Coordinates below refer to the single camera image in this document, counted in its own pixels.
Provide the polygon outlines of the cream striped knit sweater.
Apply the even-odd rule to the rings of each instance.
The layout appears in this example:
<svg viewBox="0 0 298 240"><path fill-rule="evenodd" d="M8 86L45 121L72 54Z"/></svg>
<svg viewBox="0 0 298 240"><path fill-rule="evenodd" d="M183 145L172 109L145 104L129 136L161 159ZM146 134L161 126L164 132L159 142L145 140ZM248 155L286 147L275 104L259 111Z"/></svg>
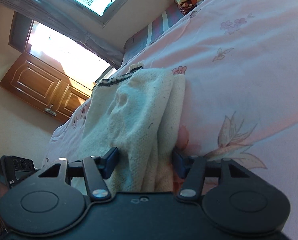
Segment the cream striped knit sweater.
<svg viewBox="0 0 298 240"><path fill-rule="evenodd" d="M185 75L133 64L92 92L82 139L72 160L118 148L120 160L106 184L112 193L173 190L171 153L185 95Z"/></svg>

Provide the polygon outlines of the brown wooden door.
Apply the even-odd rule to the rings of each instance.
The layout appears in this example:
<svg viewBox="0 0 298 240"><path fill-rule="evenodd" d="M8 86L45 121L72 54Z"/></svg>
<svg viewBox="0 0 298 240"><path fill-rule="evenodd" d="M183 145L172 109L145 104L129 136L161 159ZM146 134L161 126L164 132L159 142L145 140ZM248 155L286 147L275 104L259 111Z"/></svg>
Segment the brown wooden door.
<svg viewBox="0 0 298 240"><path fill-rule="evenodd" d="M22 53L16 59L0 87L61 123L67 122L92 93L29 53Z"/></svg>

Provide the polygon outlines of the pink floral bed sheet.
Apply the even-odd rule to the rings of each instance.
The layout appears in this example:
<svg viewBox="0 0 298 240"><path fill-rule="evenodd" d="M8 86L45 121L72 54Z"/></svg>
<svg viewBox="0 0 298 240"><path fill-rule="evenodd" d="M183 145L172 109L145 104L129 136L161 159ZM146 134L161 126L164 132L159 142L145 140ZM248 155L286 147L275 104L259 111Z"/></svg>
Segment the pink floral bed sheet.
<svg viewBox="0 0 298 240"><path fill-rule="evenodd" d="M174 148L234 160L280 189L284 233L298 239L298 0L206 0L110 79L139 63L185 75ZM89 106L54 131L44 166L75 161Z"/></svg>

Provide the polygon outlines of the striped mattress cover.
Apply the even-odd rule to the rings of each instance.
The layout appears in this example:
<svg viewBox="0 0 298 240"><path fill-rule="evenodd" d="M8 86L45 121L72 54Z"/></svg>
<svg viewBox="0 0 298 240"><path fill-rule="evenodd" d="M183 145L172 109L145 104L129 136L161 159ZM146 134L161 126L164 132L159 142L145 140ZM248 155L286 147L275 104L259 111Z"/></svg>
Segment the striped mattress cover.
<svg viewBox="0 0 298 240"><path fill-rule="evenodd" d="M176 4L170 5L159 17L140 31L131 36L124 45L125 53L122 66L135 57L144 48L160 38L167 30L175 25L184 15Z"/></svg>

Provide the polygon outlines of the grey left curtain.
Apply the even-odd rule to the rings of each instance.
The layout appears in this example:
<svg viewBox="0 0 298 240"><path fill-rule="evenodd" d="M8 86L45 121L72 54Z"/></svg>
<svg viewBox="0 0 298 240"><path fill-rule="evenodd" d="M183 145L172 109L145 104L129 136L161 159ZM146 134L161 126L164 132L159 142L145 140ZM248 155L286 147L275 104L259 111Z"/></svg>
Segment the grey left curtain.
<svg viewBox="0 0 298 240"><path fill-rule="evenodd" d="M0 0L4 6L65 35L82 45L115 69L121 67L124 55L104 39L88 32L69 15L46 0Z"/></svg>

